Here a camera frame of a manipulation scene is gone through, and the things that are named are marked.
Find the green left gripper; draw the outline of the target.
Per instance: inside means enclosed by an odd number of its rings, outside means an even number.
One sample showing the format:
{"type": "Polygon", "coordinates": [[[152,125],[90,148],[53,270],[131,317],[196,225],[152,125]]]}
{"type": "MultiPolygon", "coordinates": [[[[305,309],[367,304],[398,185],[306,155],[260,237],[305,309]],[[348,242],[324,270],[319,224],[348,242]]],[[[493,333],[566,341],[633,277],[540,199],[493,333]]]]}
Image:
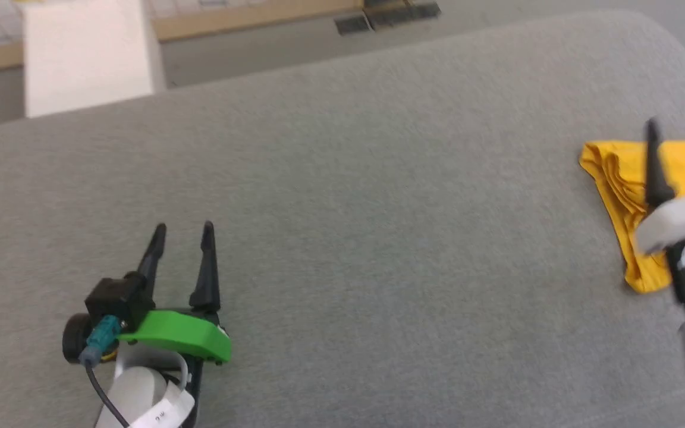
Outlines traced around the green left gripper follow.
{"type": "MultiPolygon", "coordinates": [[[[118,341],[136,342],[162,350],[190,355],[209,362],[223,364],[231,361],[232,343],[228,334],[217,323],[173,310],[153,310],[158,263],[163,256],[168,228],[156,225],[149,245],[133,272],[133,313],[147,315],[133,332],[123,332],[118,341]]],[[[218,313],[221,298],[215,228],[206,221],[200,242],[202,259],[195,289],[188,298],[190,306],[205,313],[218,313]]]]}

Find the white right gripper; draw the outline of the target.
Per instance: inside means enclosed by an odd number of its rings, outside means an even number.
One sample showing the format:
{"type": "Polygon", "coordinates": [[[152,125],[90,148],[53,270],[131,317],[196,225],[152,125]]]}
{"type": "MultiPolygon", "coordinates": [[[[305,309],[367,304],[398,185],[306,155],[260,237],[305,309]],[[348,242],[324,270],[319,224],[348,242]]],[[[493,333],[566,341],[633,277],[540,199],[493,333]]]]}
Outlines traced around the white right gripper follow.
{"type": "Polygon", "coordinates": [[[663,139],[655,118],[645,123],[645,141],[645,203],[660,207],[636,228],[634,247],[640,254],[657,254],[681,244],[680,257],[685,257],[685,197],[674,199],[676,193],[665,176],[659,153],[663,139]]]}

